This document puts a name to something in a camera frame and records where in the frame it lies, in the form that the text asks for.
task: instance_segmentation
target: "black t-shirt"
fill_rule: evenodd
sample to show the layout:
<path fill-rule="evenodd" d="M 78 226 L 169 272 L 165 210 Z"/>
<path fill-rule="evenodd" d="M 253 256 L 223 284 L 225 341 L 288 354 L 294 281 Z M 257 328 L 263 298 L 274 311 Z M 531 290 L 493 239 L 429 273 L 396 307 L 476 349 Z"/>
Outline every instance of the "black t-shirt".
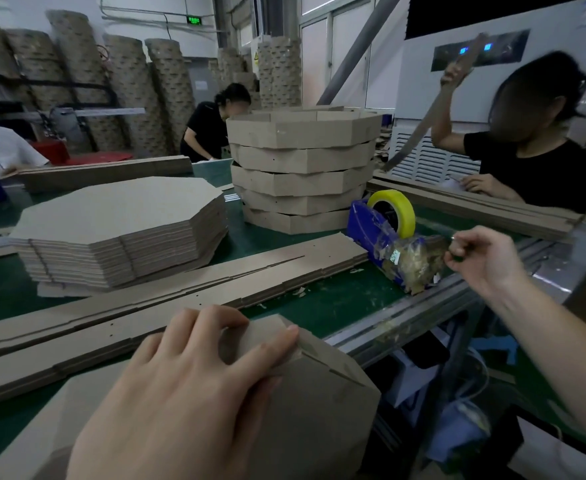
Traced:
<path fill-rule="evenodd" d="M 517 158 L 515 143 L 500 143 L 489 133 L 464 136 L 465 153 L 517 192 L 524 202 L 586 212 L 586 150 L 570 139 L 548 153 Z"/>
<path fill-rule="evenodd" d="M 226 132 L 226 123 L 219 115 L 217 104 L 210 101 L 199 103 L 188 120 L 186 128 L 192 129 L 197 134 L 195 139 L 213 158 L 222 157 L 222 147 L 228 146 L 228 133 Z M 206 160 L 184 141 L 183 136 L 179 144 L 179 152 L 190 157 L 193 162 Z"/>

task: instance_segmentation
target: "green work surface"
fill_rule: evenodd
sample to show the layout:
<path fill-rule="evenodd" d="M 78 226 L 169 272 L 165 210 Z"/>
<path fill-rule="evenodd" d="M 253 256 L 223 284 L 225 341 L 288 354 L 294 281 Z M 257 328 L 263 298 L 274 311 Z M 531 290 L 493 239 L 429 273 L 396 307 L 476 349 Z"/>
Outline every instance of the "green work surface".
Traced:
<path fill-rule="evenodd" d="M 206 178 L 221 186 L 231 182 L 230 161 L 193 165 L 195 177 Z M 34 196 L 33 202 L 51 195 Z M 211 264 L 261 253 L 321 237 L 332 232 L 286 235 L 244 223 L 241 202 L 226 204 L 229 235 L 218 247 Z M 0 204 L 0 227 L 14 225 L 19 218 L 19 205 Z M 473 222 L 457 219 L 427 209 L 416 209 L 419 217 L 457 229 L 469 228 Z M 433 233 L 418 226 L 418 232 Z M 305 286 L 300 292 L 289 292 L 278 298 L 247 308 L 250 317 L 281 313 L 319 337 L 325 337 L 371 313 L 390 305 L 405 294 L 371 263 Z M 34 310 L 59 305 L 72 299 L 40 298 L 36 285 L 25 272 L 17 255 L 0 258 L 0 320 Z M 27 425 L 33 416 L 56 393 L 63 382 L 52 384 L 0 403 L 0 452 Z"/>

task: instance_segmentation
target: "yellow tape roll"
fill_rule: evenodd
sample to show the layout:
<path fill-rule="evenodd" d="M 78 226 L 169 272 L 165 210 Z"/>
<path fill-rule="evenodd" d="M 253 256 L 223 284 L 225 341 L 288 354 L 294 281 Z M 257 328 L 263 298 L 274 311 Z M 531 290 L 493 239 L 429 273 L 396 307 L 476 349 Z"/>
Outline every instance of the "yellow tape roll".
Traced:
<path fill-rule="evenodd" d="M 415 233 L 415 211 L 406 195 L 397 190 L 380 190 L 371 195 L 369 207 L 382 214 L 401 238 Z"/>

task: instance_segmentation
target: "worker in black shirt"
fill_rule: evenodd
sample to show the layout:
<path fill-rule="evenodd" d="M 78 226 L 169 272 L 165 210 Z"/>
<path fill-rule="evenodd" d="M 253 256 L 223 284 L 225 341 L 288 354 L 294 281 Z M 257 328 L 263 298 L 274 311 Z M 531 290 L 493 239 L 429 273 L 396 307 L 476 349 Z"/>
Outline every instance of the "worker in black shirt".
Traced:
<path fill-rule="evenodd" d="M 441 83 L 460 68 L 452 63 Z M 586 74 L 564 52 L 551 52 L 513 72 L 498 88 L 489 131 L 453 133 L 448 110 L 431 129 L 433 144 L 482 162 L 461 180 L 467 191 L 543 207 L 586 211 L 586 150 L 566 138 Z"/>
<path fill-rule="evenodd" d="M 228 146 L 226 120 L 246 112 L 250 105 L 248 89 L 233 83 L 215 96 L 215 101 L 201 102 L 188 120 L 179 152 L 192 162 L 219 160 Z"/>

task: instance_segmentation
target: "white shirt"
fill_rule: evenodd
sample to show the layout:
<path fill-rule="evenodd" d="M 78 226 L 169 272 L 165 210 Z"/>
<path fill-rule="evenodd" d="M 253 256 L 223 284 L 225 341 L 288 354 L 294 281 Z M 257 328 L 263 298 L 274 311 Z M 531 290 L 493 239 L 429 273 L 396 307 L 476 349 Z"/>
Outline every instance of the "white shirt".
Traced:
<path fill-rule="evenodd" d="M 0 126 L 0 175 L 10 167 L 43 166 L 48 160 L 15 131 Z"/>

